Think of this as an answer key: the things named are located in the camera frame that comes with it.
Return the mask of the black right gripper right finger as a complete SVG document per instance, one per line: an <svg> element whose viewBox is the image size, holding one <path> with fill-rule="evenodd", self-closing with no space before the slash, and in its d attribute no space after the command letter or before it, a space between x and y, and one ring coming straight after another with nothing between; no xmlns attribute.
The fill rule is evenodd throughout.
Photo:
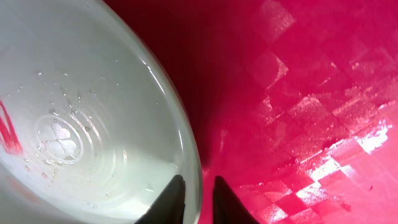
<svg viewBox="0 0 398 224"><path fill-rule="evenodd" d="M259 224L222 176L215 177L213 224Z"/></svg>

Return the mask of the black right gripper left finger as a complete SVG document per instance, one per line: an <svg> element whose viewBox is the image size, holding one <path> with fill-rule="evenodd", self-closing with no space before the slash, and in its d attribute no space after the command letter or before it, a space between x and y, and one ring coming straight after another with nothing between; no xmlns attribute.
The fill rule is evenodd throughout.
<svg viewBox="0 0 398 224"><path fill-rule="evenodd" d="M182 224L185 210L185 181L175 175L150 209L136 224Z"/></svg>

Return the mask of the pale green plate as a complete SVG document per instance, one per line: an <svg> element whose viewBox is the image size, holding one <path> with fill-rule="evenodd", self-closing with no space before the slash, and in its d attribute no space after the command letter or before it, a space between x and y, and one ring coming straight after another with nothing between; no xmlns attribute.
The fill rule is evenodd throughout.
<svg viewBox="0 0 398 224"><path fill-rule="evenodd" d="M175 175L197 223L183 106L103 1L1 2L1 222L136 223Z"/></svg>

